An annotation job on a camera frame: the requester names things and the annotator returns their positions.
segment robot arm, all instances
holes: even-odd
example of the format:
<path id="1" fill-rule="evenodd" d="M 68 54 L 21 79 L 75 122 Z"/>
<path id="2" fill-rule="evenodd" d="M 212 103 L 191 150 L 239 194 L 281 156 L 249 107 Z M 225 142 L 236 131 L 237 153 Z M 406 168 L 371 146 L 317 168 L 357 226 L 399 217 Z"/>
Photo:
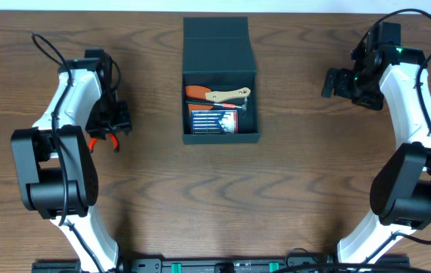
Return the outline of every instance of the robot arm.
<path id="1" fill-rule="evenodd" d="M 109 55 L 91 49 L 84 59 L 67 63 L 73 82 L 59 107 L 57 133 L 67 172 L 69 211 L 59 228 L 79 256 L 83 271 L 105 272 L 117 268 L 119 247 L 95 207 L 98 178 L 83 133 L 102 139 L 109 133 L 129 133 L 130 116 L 126 102 L 118 102 L 116 90 L 111 88 Z M 44 115 L 32 128 L 16 130 L 11 137 L 23 204 L 55 225 L 60 222 L 64 201 L 61 170 L 40 168 L 39 163 L 58 157 L 52 145 L 51 113 L 67 85 L 65 69 L 59 68 L 59 86 Z"/>
<path id="2" fill-rule="evenodd" d="M 353 71 L 328 71 L 322 96 L 333 93 L 373 110 L 382 109 L 385 97 L 397 147 L 373 181 L 371 210 L 338 244 L 339 262 L 373 264 L 402 238 L 393 234 L 410 235 L 431 223 L 431 183 L 420 180 L 423 170 L 431 175 L 431 136 L 414 88 L 425 58 L 419 49 L 401 47 L 400 25 L 385 22 L 369 32 L 352 58 Z M 431 120 L 427 75 L 423 70 L 420 82 Z"/>
<path id="3" fill-rule="evenodd" d="M 402 143 L 419 142 L 431 148 L 429 128 L 420 108 L 417 92 L 414 88 L 418 64 L 389 64 L 379 81 L 380 91 L 385 96 L 390 109 L 390 116 L 395 132 L 396 149 Z M 427 83 L 427 69 L 424 69 L 420 82 L 421 90 L 431 119 L 431 96 Z"/>

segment open box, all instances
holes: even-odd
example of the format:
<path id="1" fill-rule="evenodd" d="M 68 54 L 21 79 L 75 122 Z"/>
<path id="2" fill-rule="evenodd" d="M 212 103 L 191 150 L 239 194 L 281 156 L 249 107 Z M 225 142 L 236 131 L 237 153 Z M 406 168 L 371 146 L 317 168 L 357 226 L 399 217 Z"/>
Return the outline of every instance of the open box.
<path id="1" fill-rule="evenodd" d="M 183 143 L 257 143 L 258 128 L 255 75 L 247 17 L 187 17 L 183 19 Z M 217 91 L 251 89 L 239 133 L 191 134 L 185 86 L 205 86 Z"/>

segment black cable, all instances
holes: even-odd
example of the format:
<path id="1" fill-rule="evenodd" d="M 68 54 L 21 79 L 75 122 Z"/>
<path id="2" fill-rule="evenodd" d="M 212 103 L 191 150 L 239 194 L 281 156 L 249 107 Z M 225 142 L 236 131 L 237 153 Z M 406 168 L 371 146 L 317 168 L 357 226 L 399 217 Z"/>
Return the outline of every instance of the black cable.
<path id="1" fill-rule="evenodd" d="M 418 9 L 415 9 L 415 8 L 406 8 L 406 9 L 403 9 L 403 10 L 400 10 L 400 11 L 392 12 L 391 14 L 387 14 L 386 16 L 380 18 L 370 28 L 370 30 L 372 30 L 372 28 L 374 28 L 375 25 L 377 25 L 378 23 L 382 22 L 386 18 L 389 18 L 389 17 L 391 17 L 393 15 L 396 15 L 396 14 L 400 14 L 402 12 L 408 12 L 408 11 L 413 11 L 413 12 L 420 13 L 420 14 L 424 15 L 425 17 L 427 17 L 427 18 L 429 18 L 431 20 L 431 14 L 428 14 L 425 11 L 421 11 L 421 10 L 418 10 Z M 364 34 L 363 38 L 358 43 L 358 47 L 364 42 L 364 40 L 367 37 L 367 35 L 370 32 L 370 30 L 367 31 Z M 420 82 L 420 76 L 422 75 L 423 70 L 427 67 L 427 64 L 429 63 L 430 60 L 431 60 L 431 53 L 426 58 L 426 60 L 424 60 L 424 62 L 422 63 L 422 65 L 419 67 L 419 70 L 417 71 L 415 88 L 416 88 L 416 91 L 417 91 L 417 96 L 419 98 L 420 108 L 422 110 L 424 119 L 426 120 L 426 123 L 427 123 L 427 127 L 429 128 L 429 133 L 431 135 L 431 120 L 430 120 L 429 113 L 427 112 L 426 104 L 425 104 L 424 99 L 423 99 L 422 90 L 421 90 L 422 83 Z M 424 245 L 431 245 L 431 240 L 422 240 L 422 239 L 416 238 L 416 237 L 411 236 L 411 235 L 407 235 L 407 234 L 403 234 L 403 233 L 400 233 L 400 232 L 396 232 L 396 233 L 392 234 L 392 236 L 390 236 L 389 239 L 387 239 L 374 253 L 372 253 L 372 255 L 368 256 L 365 259 L 364 263 L 368 263 L 371 259 L 373 259 L 375 256 L 377 256 L 380 253 L 380 251 L 382 251 L 390 242 L 392 242 L 393 240 L 395 240 L 398 236 L 402 236 L 402 237 L 407 238 L 409 240 L 412 240 L 412 241 L 414 241 L 416 243 L 421 243 L 421 244 L 424 244 Z M 357 268 L 353 272 L 358 272 L 358 271 L 360 271 L 360 269 L 361 268 Z"/>
<path id="2" fill-rule="evenodd" d="M 302 270 L 310 270 L 310 269 L 345 269 L 348 270 L 349 268 L 368 268 L 368 269 L 379 269 L 382 271 L 398 271 L 398 272 L 413 272 L 413 273 L 430 273 L 431 271 L 418 269 L 418 268 L 411 268 L 411 267 L 404 267 L 404 266 L 396 266 L 396 265 L 362 265 L 362 264 L 350 264 L 350 263 L 334 263 L 334 264 L 317 264 L 317 265 L 297 265 L 297 266 L 291 266 L 288 268 L 283 268 L 277 271 L 274 271 L 273 273 L 286 273 L 286 272 L 297 272 Z"/>
<path id="3" fill-rule="evenodd" d="M 289 266 L 289 265 L 288 265 L 288 259 L 289 259 L 289 258 L 291 258 L 289 255 L 293 254 L 295 251 L 303 251 L 303 252 L 305 252 L 306 254 L 308 254 L 308 255 L 309 255 L 309 257 L 310 257 L 310 258 L 312 258 L 314 262 L 319 263 L 319 262 L 318 262 L 318 261 L 313 257 L 313 255 L 312 255 L 311 253 L 309 253 L 309 251 L 307 251 L 306 249 L 304 249 L 304 248 L 302 248 L 302 247 L 296 247 L 296 248 L 294 248 L 294 249 L 291 249 L 291 250 L 286 254 L 286 257 L 284 257 L 284 265 Z"/>
<path id="4" fill-rule="evenodd" d="M 119 69 L 119 66 L 117 66 L 117 62 L 112 61 L 112 63 L 114 64 L 114 66 L 116 67 L 117 70 L 117 82 L 116 85 L 111 87 L 111 91 L 116 91 L 117 88 L 119 87 L 119 83 L 121 82 L 121 70 Z"/>
<path id="5" fill-rule="evenodd" d="M 92 261 L 95 264 L 95 267 L 97 268 L 97 270 L 99 271 L 99 273 L 103 273 L 102 271 L 102 267 L 99 264 L 99 261 L 97 260 L 97 257 L 94 255 L 94 253 L 92 253 L 92 251 L 88 248 L 88 246 L 86 245 L 86 242 L 84 242 L 84 239 L 80 236 L 79 231 L 77 231 L 77 229 L 73 226 L 73 224 L 65 224 L 69 227 L 69 230 L 72 231 L 74 233 L 74 235 L 76 236 L 76 238 L 78 239 L 80 245 L 82 246 L 82 248 L 84 248 L 84 250 L 86 251 L 86 253 L 89 255 L 89 257 L 91 257 Z"/>
<path id="6" fill-rule="evenodd" d="M 47 53 L 38 44 L 38 42 L 36 41 L 36 37 L 39 37 L 43 42 L 45 42 L 47 44 L 47 46 L 49 46 L 55 52 L 55 54 L 61 59 L 61 62 L 57 61 L 55 58 L 50 56 L 50 54 Z M 67 170 L 65 168 L 64 155 L 62 154 L 62 149 L 61 149 L 61 140 L 57 134 L 57 119 L 58 119 L 58 109 L 61 107 L 62 102 L 64 101 L 64 98 L 70 89 L 70 85 L 72 84 L 72 72 L 70 71 L 70 68 L 69 68 L 67 62 L 65 61 L 64 56 L 62 56 L 62 54 L 42 35 L 37 34 L 37 33 L 32 33 L 32 41 L 33 41 L 33 44 L 35 44 L 35 46 L 43 54 L 45 54 L 48 58 L 53 60 L 56 64 L 63 65 L 65 67 L 65 69 L 67 70 L 67 74 L 69 76 L 68 80 L 67 80 L 67 85 L 65 86 L 65 89 L 64 89 L 60 99 L 57 101 L 57 104 L 55 105 L 54 111 L 52 112 L 52 139 L 54 140 L 54 146 L 55 146 L 55 149 L 57 150 L 58 161 L 59 161 L 60 166 L 61 166 L 62 180 L 64 182 L 64 205 L 63 205 L 63 209 L 62 209 L 61 220 L 58 222 L 58 226 L 60 227 L 64 224 L 65 218 L 67 217 L 67 212 L 69 209 L 69 199 L 68 199 L 68 192 L 69 192 L 68 187 L 69 187 L 69 185 L 68 185 L 68 180 L 67 180 Z"/>

